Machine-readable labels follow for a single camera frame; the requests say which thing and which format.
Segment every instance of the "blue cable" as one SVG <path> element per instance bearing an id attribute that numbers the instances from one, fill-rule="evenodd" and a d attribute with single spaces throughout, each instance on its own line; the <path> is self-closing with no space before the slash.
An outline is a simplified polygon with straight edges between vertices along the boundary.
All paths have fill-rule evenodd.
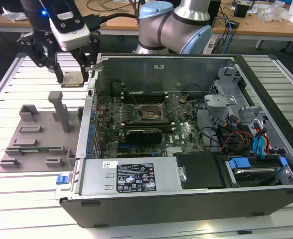
<path id="1" fill-rule="evenodd" d="M 231 43 L 231 38 L 232 38 L 232 26 L 231 26 L 231 22 L 230 22 L 230 20 L 229 20 L 228 18 L 221 17 L 221 16 L 219 16 L 219 18 L 226 20 L 227 23 L 228 23 L 228 27 L 229 27 L 228 39 L 227 39 L 226 45 L 225 45 L 225 47 L 224 47 L 224 50 L 223 50 L 223 52 L 222 52 L 222 54 L 224 54 L 224 53 L 226 52 L 226 50 L 227 50 L 229 44 Z"/>

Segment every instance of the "desk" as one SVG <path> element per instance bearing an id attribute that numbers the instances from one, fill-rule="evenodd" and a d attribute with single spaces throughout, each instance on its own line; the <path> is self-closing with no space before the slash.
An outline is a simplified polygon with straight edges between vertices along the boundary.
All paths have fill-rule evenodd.
<path id="1" fill-rule="evenodd" d="M 114 12 L 96 12 L 86 7 L 87 0 L 75 0 L 81 14 L 83 16 L 89 14 L 101 14 L 109 15 Z M 230 19 L 240 23 L 239 28 L 234 36 L 238 39 L 250 39 L 250 40 L 279 40 L 279 41 L 293 41 L 293 23 L 287 20 L 282 22 L 262 22 L 256 14 L 246 15 L 245 18 L 234 17 L 233 11 L 228 10 L 225 4 L 229 3 L 230 0 L 222 0 L 223 11 L 229 16 Z M 107 4 L 108 7 L 119 7 L 125 5 L 124 3 L 110 2 Z M 103 9 L 100 6 L 99 0 L 93 0 L 89 6 L 94 9 Z M 133 13 L 131 6 L 127 6 L 124 9 Z M 3 18 L 0 15 L 0 31 L 11 31 L 11 32 L 29 32 L 31 31 L 30 23 L 25 21 L 11 22 Z M 132 18 L 119 17 L 112 19 L 107 22 L 107 25 L 101 29 L 102 34 L 111 35 L 138 35 L 138 28 L 135 20 Z M 214 42 L 224 32 L 223 21 L 216 20 L 213 28 L 213 35 L 210 43 Z"/>
<path id="2" fill-rule="evenodd" d="M 293 23 L 282 19 L 281 22 L 262 22 L 257 14 L 246 14 L 245 18 L 234 17 L 234 12 L 230 9 L 230 5 L 226 4 L 231 2 L 230 0 L 222 0 L 221 7 L 223 12 L 230 18 L 240 23 L 235 39 L 248 39 L 258 40 L 256 48 L 261 47 L 262 40 L 277 40 L 277 41 L 293 41 Z M 213 34 L 209 43 L 207 44 L 204 53 L 210 54 L 214 47 L 214 42 L 222 36 L 224 32 L 224 22 L 221 19 L 217 19 L 213 28 Z"/>
<path id="3" fill-rule="evenodd" d="M 278 60 L 268 56 L 243 57 L 293 126 L 293 76 Z M 79 71 L 68 53 L 58 54 L 58 61 L 63 72 Z M 23 104 L 34 104 L 39 111 L 52 111 L 47 97 L 56 90 L 63 92 L 62 101 L 68 110 L 76 110 L 84 106 L 87 86 L 85 83 L 83 88 L 61 88 L 46 68 L 38 68 L 29 57 L 17 57 L 0 82 L 0 159 L 18 125 L 18 112 Z M 293 238 L 293 204 L 262 217 L 83 229 L 55 199 L 59 174 L 0 174 L 0 239 Z M 239 230 L 252 234 L 239 235 Z"/>
<path id="4" fill-rule="evenodd" d="M 110 15 L 118 11 L 107 11 L 107 12 L 97 12 L 92 11 L 86 7 L 86 3 L 88 0 L 75 0 L 75 3 L 83 16 L 87 16 L 90 14 L 100 14 L 100 15 Z M 104 10 L 100 6 L 100 0 L 92 0 L 89 3 L 89 7 L 93 9 L 101 9 Z M 116 8 L 120 6 L 127 5 L 127 3 L 118 3 L 118 2 L 110 2 L 107 3 L 107 6 L 110 8 Z M 133 9 L 131 6 L 127 6 L 123 9 L 130 11 L 133 13 Z M 24 21 L 16 21 L 11 22 L 5 19 L 2 15 L 0 15 L 0 31 L 5 32 L 31 32 L 32 28 L 28 20 Z M 101 29 L 102 34 L 108 35 L 138 35 L 138 28 L 136 26 L 136 22 L 132 18 L 127 17 L 118 17 L 115 19 L 111 19 L 107 22 L 107 25 Z"/>

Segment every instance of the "blue clip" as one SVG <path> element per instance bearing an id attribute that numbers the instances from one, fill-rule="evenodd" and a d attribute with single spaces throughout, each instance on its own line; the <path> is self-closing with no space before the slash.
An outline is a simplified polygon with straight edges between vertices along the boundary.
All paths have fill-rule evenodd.
<path id="1" fill-rule="evenodd" d="M 287 160 L 286 160 L 285 157 L 280 157 L 280 161 L 281 161 L 283 167 L 284 167 L 285 165 L 288 165 Z"/>
<path id="2" fill-rule="evenodd" d="M 251 164 L 248 158 L 232 158 L 230 161 L 230 166 L 232 169 L 235 168 L 250 168 Z"/>
<path id="3" fill-rule="evenodd" d="M 258 137 L 255 137 L 253 140 L 253 153 L 257 152 Z"/>
<path id="4" fill-rule="evenodd" d="M 56 184 L 57 185 L 68 184 L 69 183 L 68 180 L 69 180 L 68 176 L 59 175 L 57 176 Z"/>
<path id="5" fill-rule="evenodd" d="M 262 159 L 265 159 L 265 155 L 263 155 L 264 142 L 265 142 L 264 138 L 261 137 L 257 147 L 257 155 L 259 155 Z"/>
<path id="6" fill-rule="evenodd" d="M 265 155 L 263 155 L 263 147 L 265 140 L 263 137 L 255 137 L 253 141 L 253 153 L 256 153 L 262 159 L 265 159 Z"/>

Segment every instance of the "warning label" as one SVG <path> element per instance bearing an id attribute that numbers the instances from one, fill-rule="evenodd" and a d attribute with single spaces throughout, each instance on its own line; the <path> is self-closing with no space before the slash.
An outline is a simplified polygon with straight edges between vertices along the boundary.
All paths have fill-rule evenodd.
<path id="1" fill-rule="evenodd" d="M 156 191 L 153 163 L 117 165 L 117 191 Z"/>

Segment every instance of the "motherboard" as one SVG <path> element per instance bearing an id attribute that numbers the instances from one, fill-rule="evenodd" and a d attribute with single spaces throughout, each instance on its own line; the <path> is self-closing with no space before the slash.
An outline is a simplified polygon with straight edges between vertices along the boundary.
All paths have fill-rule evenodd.
<path id="1" fill-rule="evenodd" d="M 194 121 L 197 103 L 184 94 L 98 94 L 90 124 L 97 137 L 88 142 L 87 158 L 163 157 L 205 150 Z"/>

